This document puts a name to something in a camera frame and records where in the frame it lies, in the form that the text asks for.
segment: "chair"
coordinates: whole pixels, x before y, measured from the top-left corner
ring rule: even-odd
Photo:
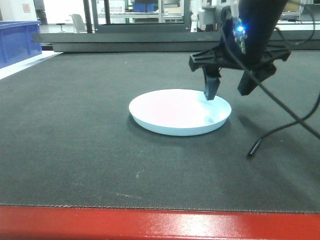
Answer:
[[[81,15],[70,14],[69,16],[72,18],[73,27],[74,27],[77,34],[87,33],[86,25],[85,25],[84,21],[82,20]]]

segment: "robotic arm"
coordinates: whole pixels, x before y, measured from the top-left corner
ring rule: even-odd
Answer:
[[[202,68],[207,100],[215,98],[220,84],[220,68],[241,69],[231,58],[226,45],[253,75],[264,81],[276,73],[274,60],[286,61],[290,51],[285,46],[269,46],[268,42],[288,0],[233,0],[230,19],[222,26],[225,40],[208,50],[190,56],[194,72]],[[244,73],[238,90],[249,95],[256,84]]]

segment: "blue led light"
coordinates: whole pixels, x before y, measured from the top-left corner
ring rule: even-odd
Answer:
[[[245,28],[243,26],[237,26],[236,30],[237,32],[242,32],[243,30],[245,30]]]

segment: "red table edge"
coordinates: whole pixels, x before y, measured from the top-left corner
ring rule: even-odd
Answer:
[[[0,206],[0,239],[320,239],[320,214]]]

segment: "black gripper mount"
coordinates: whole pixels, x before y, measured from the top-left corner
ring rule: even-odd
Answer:
[[[241,70],[241,67],[225,53],[224,48],[224,43],[220,43],[211,49],[192,54],[189,59],[189,67],[192,72],[199,68],[203,70],[204,94],[207,100],[213,100],[217,94],[220,85],[219,78],[221,78],[220,68]],[[255,65],[246,65],[246,67],[262,82],[276,73],[274,60],[286,61],[290,54],[291,51],[286,46],[267,45],[260,62]],[[257,84],[244,72],[237,88],[241,95],[249,95],[256,87]]]

